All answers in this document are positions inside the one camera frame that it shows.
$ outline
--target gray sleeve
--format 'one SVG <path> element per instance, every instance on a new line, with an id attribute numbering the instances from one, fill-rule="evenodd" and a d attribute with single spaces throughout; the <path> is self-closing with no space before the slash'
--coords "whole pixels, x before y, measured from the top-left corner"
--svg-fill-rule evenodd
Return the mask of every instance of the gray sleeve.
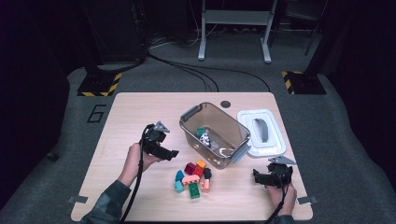
<path id="1" fill-rule="evenodd" d="M 83 224 L 116 224 L 122 216 L 122 206 L 131 190 L 119 180 L 114 181 L 99 197 L 94 208 L 85 215 Z"/>
<path id="2" fill-rule="evenodd" d="M 295 221 L 292 216 L 284 215 L 284 216 L 277 216 L 274 218 L 274 224 L 293 224 L 293 223 L 295 223 Z"/>

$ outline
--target black cable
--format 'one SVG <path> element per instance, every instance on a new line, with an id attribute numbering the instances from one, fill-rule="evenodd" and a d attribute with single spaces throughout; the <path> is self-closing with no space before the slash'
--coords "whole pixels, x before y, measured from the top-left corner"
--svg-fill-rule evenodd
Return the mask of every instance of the black cable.
<path id="1" fill-rule="evenodd" d="M 269 87 L 269 85 L 268 85 L 268 83 L 266 81 L 264 81 L 262 78 L 260 78 L 260 77 L 258 77 L 256 75 L 250 74 L 248 72 L 239 71 L 239 70 L 233 70 L 233 69 L 227 69 L 227 68 L 217 68 L 217 67 L 205 67 L 205 66 L 199 66 L 199 65 L 191 65 L 191 64 L 186 64 L 186 63 L 178 63 L 178 64 L 186 65 L 186 66 L 190 66 L 190 67 L 198 67 L 198 68 L 204 68 L 204 69 L 213 69 L 213 70 L 218 70 L 218 71 L 235 72 L 235 73 L 242 73 L 242 74 L 245 74 L 245 75 L 249 75 L 249 76 L 257 78 L 262 83 L 264 83 L 264 85 L 267 87 L 268 91 L 271 92 L 271 89 L 270 89 L 270 87 Z"/>
<path id="2" fill-rule="evenodd" d="M 149 41 L 149 46 L 148 47 L 156 47 L 159 46 L 161 44 L 166 43 L 168 37 L 156 37 L 153 38 Z"/>
<path id="3" fill-rule="evenodd" d="M 178 65 L 174 65 L 174 64 L 168 63 L 168 62 L 166 62 L 166 61 L 164 61 L 164 60 L 162 60 L 162 59 L 159 59 L 159 58 L 153 58 L 153 59 L 158 60 L 158 61 L 160 61 L 160 62 L 162 62 L 162 63 L 167 63 L 167 64 L 169 64 L 169 65 L 171 65 L 171 66 L 174 66 L 174 67 L 176 67 L 176 68 L 178 68 L 178 69 L 181 69 L 181 70 L 183 70 L 183 71 L 185 71 L 185 72 L 187 72 L 187 73 L 190 73 L 190 74 L 192 74 L 192 75 L 195 76 L 195 77 L 200 78 L 200 79 L 204 82 L 205 91 L 207 90 L 206 86 L 210 89 L 210 91 L 212 91 L 212 88 L 207 84 L 207 82 L 204 81 L 203 78 L 201 78 L 200 76 L 194 74 L 193 72 L 187 71 L 187 70 L 185 69 L 185 67 L 182 67 L 182 66 L 178 66 Z"/>
<path id="4" fill-rule="evenodd" d="M 154 56 L 154 55 L 150 54 L 149 52 L 148 52 L 148 56 L 149 56 L 150 58 L 154 59 L 154 60 L 160 61 L 160 62 L 162 62 L 162 63 L 167 63 L 167 64 L 172 65 L 172 66 L 174 66 L 174 67 L 176 67 L 176 68 L 179 68 L 179 69 L 181 69 L 181 70 L 183 70 L 183 71 L 185 71 L 185 72 L 188 72 L 186 69 L 189 69 L 189 70 L 192 70 L 192 71 L 194 71 L 194 72 L 196 72 L 196 73 L 199 73 L 199 74 L 201 74 L 202 76 L 209 78 L 209 79 L 213 82 L 213 84 L 215 84 L 217 91 L 219 91 L 219 86 L 218 86 L 218 84 L 216 83 L 216 81 L 215 81 L 213 78 L 211 78 L 210 76 L 208 76 L 208 75 L 206 75 L 206 74 L 204 74 L 204 73 L 202 73 L 202 72 L 200 72 L 200 71 L 197 71 L 197 70 L 195 70 L 195 69 L 189 68 L 188 66 L 186 66 L 186 64 L 175 63 L 175 62 L 167 61 L 167 60 L 158 58 L 157 56 Z M 194 76 L 196 76 L 196 77 L 198 77 L 198 78 L 200 78 L 200 79 L 207 85 L 207 83 L 204 81 L 203 78 L 197 76 L 196 74 L 194 74 L 194 73 L 192 73 L 192 72 L 189 72 L 189 73 L 192 74 L 192 75 L 194 75 Z"/>
<path id="5" fill-rule="evenodd" d="M 207 84 L 207 82 L 205 82 L 205 80 L 204 80 L 202 77 L 200 77 L 200 76 L 194 74 L 194 73 L 191 72 L 191 71 L 188 71 L 186 67 L 182 67 L 182 66 L 174 65 L 174 64 L 170 64 L 170 65 L 172 65 L 172 66 L 174 66 L 174 67 L 176 67 L 176 68 L 178 68 L 178 69 L 181 69 L 181 70 L 183 70 L 183 71 L 185 71 L 185 72 L 187 72 L 187 73 L 190 73 L 190 74 L 192 74 L 192 75 L 195 76 L 195 77 L 200 78 L 200 79 L 204 82 L 205 91 L 207 91 L 207 88 L 206 88 L 206 87 L 208 87 L 208 88 L 210 89 L 210 91 L 212 91 L 212 88 Z"/>
<path id="6" fill-rule="evenodd" d="M 257 79 L 260 80 L 262 83 L 264 83 L 264 85 L 265 85 L 265 86 L 267 87 L 267 89 L 268 89 L 268 92 L 271 92 L 271 88 L 269 87 L 269 85 L 268 85 L 268 83 L 267 83 L 266 81 L 264 81 L 262 78 L 260 78 L 260 77 L 258 77 L 258 76 L 256 76 L 256 75 L 250 74 L 250 73 L 248 73 L 248 72 L 239 71 L 239 70 L 233 70 L 233 69 L 226 69 L 226 68 L 206 67 L 206 66 L 192 65 L 192 64 L 187 64 L 187 63 L 170 62 L 170 61 L 166 61 L 166 60 L 164 60 L 164 59 L 159 59 L 158 57 L 156 57 L 156 56 L 154 56 L 154 55 L 152 55 L 152 54 L 150 54 L 150 53 L 148 53 L 148 56 L 149 56 L 150 58 L 153 58 L 153 59 L 156 59 L 156 60 L 160 60 L 160 61 L 162 61 L 162 62 L 169 62 L 169 63 L 178 64 L 178 65 L 182 65 L 182 66 L 189 66 L 189 67 L 196 67 L 196 68 L 204 68 L 204 69 L 212 69 L 212 70 L 226 71 L 226 72 L 235 72 L 235 73 L 241 73 L 241 74 L 249 75 L 249 76 L 252 76 L 252 77 L 257 78 Z"/>
<path id="7" fill-rule="evenodd" d="M 143 130 L 141 139 L 144 138 L 147 129 L 148 127 L 146 127 L 145 130 Z M 140 141 L 140 161 L 139 161 L 139 169 L 137 170 L 136 183 L 134 185 L 134 192 L 132 193 L 131 200 L 129 201 L 128 206 L 126 207 L 126 210 L 120 220 L 120 223 L 124 223 L 125 218 L 128 217 L 129 211 L 131 210 L 132 204 L 134 203 L 134 198 L 136 196 L 137 190 L 139 189 L 140 186 L 140 180 L 142 179 L 143 165 L 144 165 L 143 151 L 144 149 L 143 149 L 143 140 L 142 140 Z"/>
<path id="8" fill-rule="evenodd" d="M 285 186 L 283 185 L 282 178 L 280 177 L 280 175 L 278 175 L 278 174 L 276 174 L 276 175 L 279 178 L 280 186 L 282 188 L 282 200 L 277 205 L 277 208 L 275 209 L 274 213 L 270 217 L 268 217 L 268 219 L 264 222 L 264 224 L 271 223 L 271 221 L 277 216 L 280 209 L 282 209 L 283 204 L 285 203 L 286 194 L 288 193 L 288 190 L 289 190 L 289 185 L 287 185 L 288 189 L 285 191 Z"/>
<path id="9" fill-rule="evenodd" d="M 100 70 L 101 70 L 102 72 L 104 72 L 105 74 L 106 74 L 106 73 L 109 73 L 109 74 L 123 73 L 123 72 L 126 72 L 126 71 L 128 71 L 128 70 L 131 70 L 131 69 L 133 69 L 133 68 L 136 68 L 137 66 L 139 66 L 140 64 L 142 64 L 143 61 L 144 61 L 144 60 L 139 60 L 139 61 L 136 61 L 135 64 L 131 64 L 131 65 L 128 65 L 128 66 L 125 66 L 125 67 L 122 67 L 122 68 L 116 68 L 116 69 L 111 69 L 111 70 L 106 70 L 106 69 L 100 69 Z"/>

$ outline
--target colorful blocks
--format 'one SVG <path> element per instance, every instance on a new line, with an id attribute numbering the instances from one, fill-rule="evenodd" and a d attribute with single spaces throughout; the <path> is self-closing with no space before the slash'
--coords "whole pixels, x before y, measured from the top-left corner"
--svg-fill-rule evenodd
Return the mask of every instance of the colorful blocks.
<path id="1" fill-rule="evenodd" d="M 202 184 L 202 192 L 208 193 L 209 192 L 209 184 L 210 184 L 210 178 L 212 177 L 212 172 L 210 171 L 209 168 L 204 169 L 204 183 Z"/>
<path id="2" fill-rule="evenodd" d="M 192 199 L 196 199 L 196 198 L 199 198 L 201 196 L 200 193 L 199 193 L 199 190 L 198 190 L 197 183 L 189 184 L 189 189 L 190 189 L 190 197 Z"/>
<path id="3" fill-rule="evenodd" d="M 183 185 L 188 185 L 190 183 L 197 183 L 199 182 L 200 177 L 198 175 L 188 175 L 185 176 L 182 180 L 181 183 Z"/>
<path id="4" fill-rule="evenodd" d="M 186 165 L 186 168 L 184 168 L 184 172 L 186 172 L 186 174 L 188 174 L 188 175 L 192 175 L 192 173 L 195 170 L 195 167 L 196 167 L 196 165 L 194 165 L 192 162 L 189 162 Z"/>
<path id="5" fill-rule="evenodd" d="M 180 180 L 175 182 L 175 190 L 176 190 L 177 193 L 181 193 L 181 192 L 184 191 L 183 185 L 181 184 Z"/>

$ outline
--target plastic bin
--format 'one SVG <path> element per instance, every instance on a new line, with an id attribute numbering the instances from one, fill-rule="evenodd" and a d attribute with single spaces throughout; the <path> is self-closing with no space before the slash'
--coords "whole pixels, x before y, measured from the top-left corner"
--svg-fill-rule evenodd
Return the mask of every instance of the plastic bin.
<path id="1" fill-rule="evenodd" d="M 250 149 L 250 131 L 211 103 L 201 103 L 180 117 L 187 142 L 217 169 L 239 161 Z M 204 128 L 210 146 L 200 141 L 197 130 Z"/>

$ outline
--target person's left hand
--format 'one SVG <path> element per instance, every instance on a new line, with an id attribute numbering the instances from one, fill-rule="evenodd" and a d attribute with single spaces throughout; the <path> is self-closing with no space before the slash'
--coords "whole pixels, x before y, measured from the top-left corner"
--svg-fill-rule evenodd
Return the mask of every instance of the person's left hand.
<path id="1" fill-rule="evenodd" d="M 137 177 L 139 161 L 140 146 L 139 144 L 134 143 L 131 147 L 129 147 L 128 156 L 126 157 L 122 172 L 119 176 L 119 181 L 127 187 L 131 187 L 132 183 L 134 183 L 134 180 Z M 143 172 L 145 172 L 150 167 L 150 165 L 156 161 L 162 161 L 162 159 L 155 156 L 150 156 L 146 152 L 143 152 Z"/>

